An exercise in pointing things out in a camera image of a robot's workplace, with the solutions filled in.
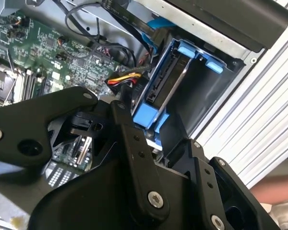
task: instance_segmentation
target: black cable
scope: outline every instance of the black cable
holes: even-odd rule
[[[129,70],[126,70],[124,72],[121,72],[121,73],[118,73],[118,75],[120,77],[122,76],[125,76],[125,75],[128,75],[130,73],[143,73],[144,71],[148,71],[151,69],[151,65],[150,64],[147,64],[147,65],[144,65],[144,66],[139,66],[139,67],[134,67],[134,68],[131,68]]]
[[[74,8],[72,8],[70,11],[67,10],[67,13],[65,14],[65,24],[67,26],[68,29],[70,29],[71,31],[73,31],[75,34],[78,34],[78,35],[81,35],[81,36],[85,36],[87,37],[88,34],[93,37],[89,32],[87,32],[86,29],[84,29],[78,22],[75,24],[75,22],[72,20],[75,19],[73,17],[73,14],[76,13],[77,11],[79,10],[82,10],[83,8],[85,7],[88,7],[88,6],[94,6],[94,7],[98,7],[100,6],[100,3],[99,2],[94,2],[94,3],[86,3],[86,4],[82,4],[82,5],[79,5],[79,6],[76,6]],[[76,28],[81,32],[77,32],[77,31],[74,31],[69,25],[68,25],[68,21],[67,19],[69,19],[75,26]]]
[[[79,5],[75,8],[73,8],[71,11],[69,11],[64,5],[63,3],[60,1],[60,0],[52,0],[65,14],[65,24],[67,26],[67,28],[69,28],[71,31],[73,31],[74,33],[78,34],[78,35],[81,35],[81,36],[85,36],[87,37],[88,39],[90,39],[93,44],[99,44],[99,46],[107,46],[109,48],[116,48],[116,49],[119,49],[120,51],[122,51],[121,49],[126,49],[128,50],[131,55],[132,55],[132,58],[133,58],[133,65],[136,66],[136,58],[135,58],[135,55],[134,53],[127,47],[124,47],[122,45],[112,45],[111,43],[109,44],[100,44],[95,38],[98,38],[96,37],[96,35],[91,35],[89,32],[87,32],[86,29],[84,29],[79,23],[78,21],[73,17],[73,13],[75,13],[76,11],[78,10],[81,10],[82,8],[86,7],[86,6],[100,6],[100,3],[87,3],[87,4],[82,4],[82,5]],[[82,33],[78,33],[76,31],[74,31],[69,25],[68,25],[68,22],[67,22],[67,19],[69,19],[74,25],[75,27]]]
[[[95,2],[95,3],[86,3],[86,4],[82,4],[82,5],[79,5],[79,6],[76,6],[74,7],[73,9],[71,9],[70,11],[68,11],[68,13],[65,15],[65,24],[67,26],[68,29],[72,30],[73,32],[75,32],[76,34],[80,34],[76,31],[74,31],[69,25],[68,25],[68,19],[71,19],[71,16],[72,14],[76,13],[77,11],[83,9],[84,7],[87,7],[87,6],[95,6],[95,7],[98,7],[100,6],[100,3],[99,2]],[[131,54],[132,56],[132,59],[133,59],[133,65],[136,66],[137,64],[137,61],[136,61],[136,57],[133,53],[133,51],[125,46],[122,46],[122,45],[117,45],[117,44],[112,44],[112,43],[109,43],[109,44],[101,44],[99,42],[97,42],[94,38],[91,37],[90,39],[93,43],[96,43],[96,44],[99,44],[99,46],[102,46],[102,47],[110,47],[110,48],[118,48],[118,49],[125,49],[125,50],[128,50],[129,53]]]
[[[66,15],[68,14],[69,10],[63,5],[63,3],[60,1],[60,0],[52,0],[60,9],[61,11],[63,11],[63,13]],[[72,30],[70,27],[68,27],[70,30],[72,30],[73,32],[75,32],[76,34],[78,35],[81,35],[81,36],[85,36],[87,37],[88,39],[90,39],[92,42],[94,42],[94,37],[96,37],[96,35],[92,35],[90,34],[89,32],[87,32],[86,29],[84,29],[79,23],[78,21],[71,15],[69,17],[69,20],[75,25],[75,27],[82,33],[78,33],[74,30]]]
[[[96,17],[96,24],[97,24],[97,37],[98,37],[98,42],[100,41],[100,26],[99,26],[99,18]]]

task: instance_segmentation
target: black metal bracket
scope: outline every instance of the black metal bracket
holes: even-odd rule
[[[61,117],[92,109],[97,101],[89,90],[74,87],[0,108],[0,175],[23,172],[35,178],[43,174],[52,156],[49,123],[60,130],[65,121]]]
[[[216,172],[224,210],[235,229],[279,229],[225,160],[213,157],[209,164]]]
[[[167,219],[169,204],[150,148],[143,131],[134,127],[130,109],[121,101],[112,101],[111,109],[132,216],[142,226],[157,226]],[[155,206],[151,192],[157,194]]]

